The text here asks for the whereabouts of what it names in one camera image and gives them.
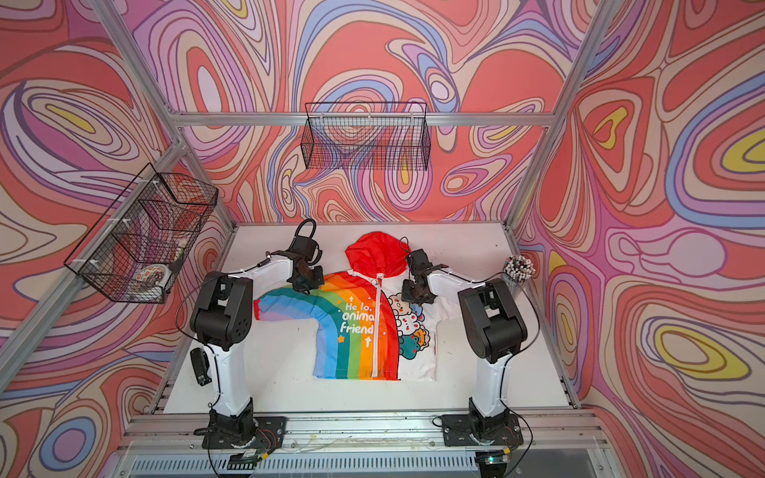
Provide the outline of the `rainbow red white kids jacket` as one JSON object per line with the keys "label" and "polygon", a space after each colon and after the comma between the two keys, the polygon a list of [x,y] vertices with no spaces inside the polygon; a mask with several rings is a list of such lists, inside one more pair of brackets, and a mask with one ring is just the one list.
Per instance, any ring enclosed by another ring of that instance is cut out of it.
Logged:
{"label": "rainbow red white kids jacket", "polygon": [[349,269],[325,277],[309,294],[290,286],[253,304],[264,322],[310,320],[318,324],[316,378],[326,380],[425,380],[435,378],[436,332],[459,316],[458,304],[438,297],[419,305],[404,298],[412,276],[408,244],[375,231],[346,250]]}

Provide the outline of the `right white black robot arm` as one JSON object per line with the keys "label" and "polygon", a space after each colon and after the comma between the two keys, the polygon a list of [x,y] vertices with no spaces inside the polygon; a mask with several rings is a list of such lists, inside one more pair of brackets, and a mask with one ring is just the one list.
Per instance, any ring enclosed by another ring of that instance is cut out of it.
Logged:
{"label": "right white black robot arm", "polygon": [[520,415],[503,398],[506,370],[522,350],[528,329],[513,296],[511,262],[501,272],[476,281],[457,276],[444,265],[434,265],[422,250],[406,256],[410,278],[404,280],[404,300],[419,305],[445,299],[459,306],[465,335],[478,358],[476,384],[466,413],[436,418],[444,445],[503,446],[524,443]]}

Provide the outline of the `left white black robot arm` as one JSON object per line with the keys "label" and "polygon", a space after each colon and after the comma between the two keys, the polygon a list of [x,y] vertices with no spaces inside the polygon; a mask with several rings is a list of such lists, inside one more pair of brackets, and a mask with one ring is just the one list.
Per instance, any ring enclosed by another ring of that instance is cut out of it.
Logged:
{"label": "left white black robot arm", "polygon": [[203,386],[211,382],[215,390],[208,426],[199,432],[205,449],[246,448],[258,437],[265,439],[268,450],[280,446],[254,415],[243,342],[251,331],[256,298],[285,283],[304,295],[324,284],[319,265],[323,251],[314,235],[297,229],[287,249],[268,252],[262,261],[240,270],[211,272],[203,280],[190,328],[200,344],[200,358],[194,362],[197,380]]}

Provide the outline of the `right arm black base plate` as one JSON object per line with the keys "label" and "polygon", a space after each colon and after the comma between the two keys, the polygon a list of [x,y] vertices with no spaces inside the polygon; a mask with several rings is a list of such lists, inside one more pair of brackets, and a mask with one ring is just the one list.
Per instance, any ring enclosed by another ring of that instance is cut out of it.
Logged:
{"label": "right arm black base plate", "polygon": [[518,416],[511,412],[485,418],[477,412],[444,414],[436,418],[447,447],[503,446],[511,449],[525,440]]}

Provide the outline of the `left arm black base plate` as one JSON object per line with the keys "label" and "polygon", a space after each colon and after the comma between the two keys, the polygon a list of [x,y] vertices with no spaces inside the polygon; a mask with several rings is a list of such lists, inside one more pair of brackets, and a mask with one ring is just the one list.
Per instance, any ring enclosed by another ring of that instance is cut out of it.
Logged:
{"label": "left arm black base plate", "polygon": [[204,449],[225,450],[254,448],[273,451],[281,448],[287,424],[286,416],[211,416],[207,427],[195,430],[203,438]]}

